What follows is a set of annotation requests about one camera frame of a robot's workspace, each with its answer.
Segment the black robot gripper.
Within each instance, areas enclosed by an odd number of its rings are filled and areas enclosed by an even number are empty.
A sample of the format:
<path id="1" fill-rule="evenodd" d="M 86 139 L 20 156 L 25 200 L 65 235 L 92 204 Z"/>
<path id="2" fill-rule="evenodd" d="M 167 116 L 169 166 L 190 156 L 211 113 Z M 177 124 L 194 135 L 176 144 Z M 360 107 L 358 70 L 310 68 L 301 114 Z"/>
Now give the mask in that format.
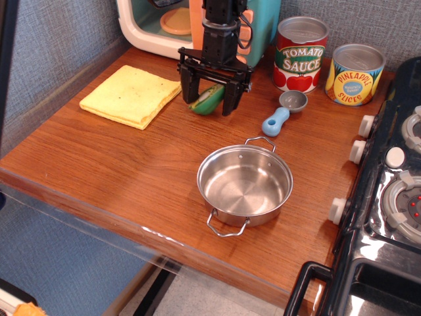
<path id="1" fill-rule="evenodd" d="M 253 68 L 237 59 L 241 22 L 233 19 L 227 24 L 203 20 L 201 49 L 181 47 L 178 71 L 182 97 L 186 103 L 199 98 L 199 81 L 205 79 L 225 86 L 222 115 L 228 116 L 237 109 L 243 92 L 251 88 Z"/>

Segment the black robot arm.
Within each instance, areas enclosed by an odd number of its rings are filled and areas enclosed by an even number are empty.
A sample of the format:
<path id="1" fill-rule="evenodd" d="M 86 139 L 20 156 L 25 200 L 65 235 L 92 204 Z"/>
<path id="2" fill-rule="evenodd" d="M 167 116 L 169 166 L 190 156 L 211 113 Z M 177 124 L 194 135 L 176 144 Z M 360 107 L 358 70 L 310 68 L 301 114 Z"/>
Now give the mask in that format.
<path id="1" fill-rule="evenodd" d="M 237 59 L 247 2 L 204 1 L 203 8 L 202 48 L 178 50 L 182 97 L 194 113 L 209 115 L 222 105 L 222 114 L 228 116 L 251 89 L 253 67 Z"/>

